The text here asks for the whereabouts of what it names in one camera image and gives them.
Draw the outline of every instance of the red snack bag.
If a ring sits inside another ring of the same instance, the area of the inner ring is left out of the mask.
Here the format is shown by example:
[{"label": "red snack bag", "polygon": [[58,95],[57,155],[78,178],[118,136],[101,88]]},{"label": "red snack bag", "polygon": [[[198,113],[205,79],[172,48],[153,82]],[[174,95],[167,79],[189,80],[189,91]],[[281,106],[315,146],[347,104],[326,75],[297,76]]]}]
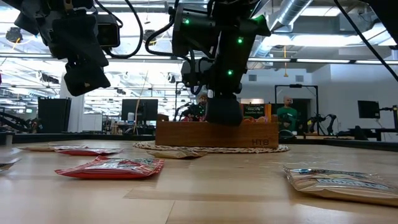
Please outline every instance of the red snack bag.
[{"label": "red snack bag", "polygon": [[98,156],[87,164],[55,172],[81,179],[136,179],[159,173],[163,164],[163,159],[119,159]]},{"label": "red snack bag", "polygon": [[55,152],[59,152],[62,154],[67,154],[71,156],[105,156],[109,154],[120,153],[123,149],[92,149],[92,148],[83,148],[83,149],[57,149]]}]

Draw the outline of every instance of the snack bag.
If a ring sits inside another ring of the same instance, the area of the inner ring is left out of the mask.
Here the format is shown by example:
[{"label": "snack bag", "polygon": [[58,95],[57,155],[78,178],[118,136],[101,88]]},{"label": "snack bag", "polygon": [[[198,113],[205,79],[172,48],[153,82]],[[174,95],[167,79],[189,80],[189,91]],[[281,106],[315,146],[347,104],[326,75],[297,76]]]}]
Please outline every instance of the snack bag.
[{"label": "snack bag", "polygon": [[87,146],[21,146],[16,149],[34,152],[53,152],[61,149],[86,149]]},{"label": "snack bag", "polygon": [[123,149],[102,149],[102,148],[76,148],[76,149],[56,149],[55,152],[71,156],[105,156],[120,153]]},{"label": "snack bag", "polygon": [[10,169],[18,161],[20,161],[20,158],[0,157],[0,172]]},{"label": "snack bag", "polygon": [[136,179],[159,173],[163,164],[163,159],[118,159],[98,156],[87,164],[55,172],[81,179]]},{"label": "snack bag", "polygon": [[148,154],[157,158],[166,159],[193,159],[206,155],[205,152],[180,151],[147,151]]},{"label": "snack bag", "polygon": [[287,179],[299,192],[325,198],[398,206],[398,188],[374,174],[323,169],[289,169]]}]

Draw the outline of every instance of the wooden box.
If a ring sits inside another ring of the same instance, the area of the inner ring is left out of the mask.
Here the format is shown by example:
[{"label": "wooden box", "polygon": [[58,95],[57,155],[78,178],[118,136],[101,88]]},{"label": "wooden box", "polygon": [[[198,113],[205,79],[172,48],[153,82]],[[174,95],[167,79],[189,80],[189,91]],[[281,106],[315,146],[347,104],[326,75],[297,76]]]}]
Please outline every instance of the wooden box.
[{"label": "wooden box", "polygon": [[156,145],[199,147],[278,147],[278,122],[242,123],[238,127],[207,122],[156,124]]}]

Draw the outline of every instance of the wooden table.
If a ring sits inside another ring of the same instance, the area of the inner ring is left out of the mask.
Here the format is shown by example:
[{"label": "wooden table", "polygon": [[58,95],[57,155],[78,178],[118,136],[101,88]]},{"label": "wooden table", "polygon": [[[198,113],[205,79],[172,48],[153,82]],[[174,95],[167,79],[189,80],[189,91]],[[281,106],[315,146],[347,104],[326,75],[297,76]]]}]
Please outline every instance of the wooden table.
[{"label": "wooden table", "polygon": [[[70,141],[127,147],[116,157],[147,157],[132,142]],[[208,154],[171,160],[147,180],[76,180],[57,175],[93,160],[54,152],[0,148],[22,160],[0,173],[2,224],[109,223],[397,223],[396,208],[308,197],[292,190],[282,165],[377,172],[398,182],[395,152],[332,146],[291,146],[275,154]]]}]

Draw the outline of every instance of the computer monitor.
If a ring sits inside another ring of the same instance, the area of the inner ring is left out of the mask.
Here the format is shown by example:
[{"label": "computer monitor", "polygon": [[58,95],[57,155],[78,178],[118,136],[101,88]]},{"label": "computer monitor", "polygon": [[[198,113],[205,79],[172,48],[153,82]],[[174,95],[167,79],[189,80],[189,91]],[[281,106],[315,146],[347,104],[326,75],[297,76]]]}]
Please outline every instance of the computer monitor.
[{"label": "computer monitor", "polygon": [[359,118],[380,119],[379,102],[358,100]]},{"label": "computer monitor", "polygon": [[[138,99],[125,99],[122,100],[122,120],[127,121],[128,113],[136,113]],[[137,111],[138,121],[156,121],[157,120],[157,105],[158,100],[139,100]]]}]

